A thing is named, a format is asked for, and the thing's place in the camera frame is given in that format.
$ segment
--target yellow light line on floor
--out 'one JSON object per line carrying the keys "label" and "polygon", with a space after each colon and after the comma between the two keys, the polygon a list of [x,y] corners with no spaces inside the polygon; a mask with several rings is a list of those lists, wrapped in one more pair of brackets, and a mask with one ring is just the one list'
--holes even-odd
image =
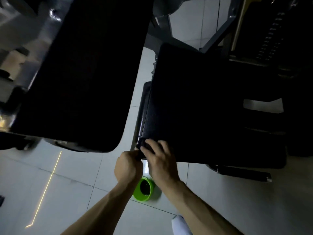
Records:
{"label": "yellow light line on floor", "polygon": [[37,211],[36,211],[36,213],[35,213],[35,217],[34,217],[34,219],[33,219],[33,222],[32,222],[30,225],[27,225],[25,228],[28,228],[28,227],[30,227],[30,226],[32,226],[32,225],[34,224],[34,221],[35,221],[35,218],[36,218],[37,213],[38,213],[38,211],[39,211],[41,202],[42,202],[42,200],[44,199],[46,190],[47,190],[47,188],[48,188],[48,186],[49,186],[49,183],[50,183],[50,181],[51,181],[51,177],[52,177],[52,175],[53,175],[53,173],[54,173],[54,171],[55,171],[55,168],[57,167],[57,164],[58,164],[58,162],[59,162],[59,159],[60,159],[61,154],[62,154],[62,151],[61,151],[60,154],[59,154],[59,157],[58,157],[58,159],[57,159],[57,163],[56,163],[55,166],[54,166],[53,172],[51,173],[51,176],[50,176],[50,178],[49,178],[49,181],[48,181],[48,184],[47,184],[46,189],[45,189],[45,191],[44,191],[44,194],[43,194],[42,197],[41,197],[41,200],[40,200],[40,203],[39,203],[39,205],[38,205]]}

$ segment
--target dark liquid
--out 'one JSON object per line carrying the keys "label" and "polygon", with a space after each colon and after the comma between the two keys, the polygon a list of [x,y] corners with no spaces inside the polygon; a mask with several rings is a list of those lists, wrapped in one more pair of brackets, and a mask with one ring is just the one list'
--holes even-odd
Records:
{"label": "dark liquid", "polygon": [[143,180],[140,184],[140,191],[145,196],[148,196],[150,194],[150,185],[146,180]]}

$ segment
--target floor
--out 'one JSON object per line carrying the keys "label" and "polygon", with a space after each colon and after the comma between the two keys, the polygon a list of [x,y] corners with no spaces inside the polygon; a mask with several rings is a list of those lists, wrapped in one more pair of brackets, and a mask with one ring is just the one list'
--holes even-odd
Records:
{"label": "floor", "polygon": [[[228,6],[229,0],[185,2],[170,16],[174,37],[202,47],[226,20]],[[58,235],[115,186],[115,162],[131,147],[153,63],[154,53],[144,48],[124,134],[114,151],[78,153],[44,141],[32,151],[0,151],[1,235]],[[218,175],[202,164],[178,163],[178,171],[191,190],[244,234],[289,235],[313,232],[312,166],[312,158],[290,157],[283,170],[267,170],[273,183]],[[171,219],[177,213],[156,189],[148,202],[129,201],[114,234],[172,235]]]}

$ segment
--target green plastic container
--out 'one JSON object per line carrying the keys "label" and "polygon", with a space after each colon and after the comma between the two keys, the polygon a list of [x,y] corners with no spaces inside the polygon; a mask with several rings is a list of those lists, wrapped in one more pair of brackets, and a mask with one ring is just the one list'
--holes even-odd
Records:
{"label": "green plastic container", "polygon": [[155,187],[154,182],[143,176],[139,181],[138,185],[136,186],[133,196],[138,201],[147,201],[150,199],[154,187]]}

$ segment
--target person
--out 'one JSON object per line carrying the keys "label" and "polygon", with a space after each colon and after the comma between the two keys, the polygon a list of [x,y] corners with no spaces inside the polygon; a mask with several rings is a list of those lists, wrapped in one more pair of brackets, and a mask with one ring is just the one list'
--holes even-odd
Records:
{"label": "person", "polygon": [[[151,177],[182,214],[182,217],[175,218],[177,223],[186,221],[186,227],[193,235],[242,234],[179,179],[174,154],[166,141],[147,139],[145,142],[154,151],[152,153],[145,147],[140,148],[148,160]],[[143,163],[136,160],[137,155],[137,150],[121,154],[114,170],[117,185],[61,235],[114,233],[117,222],[142,177]]]}

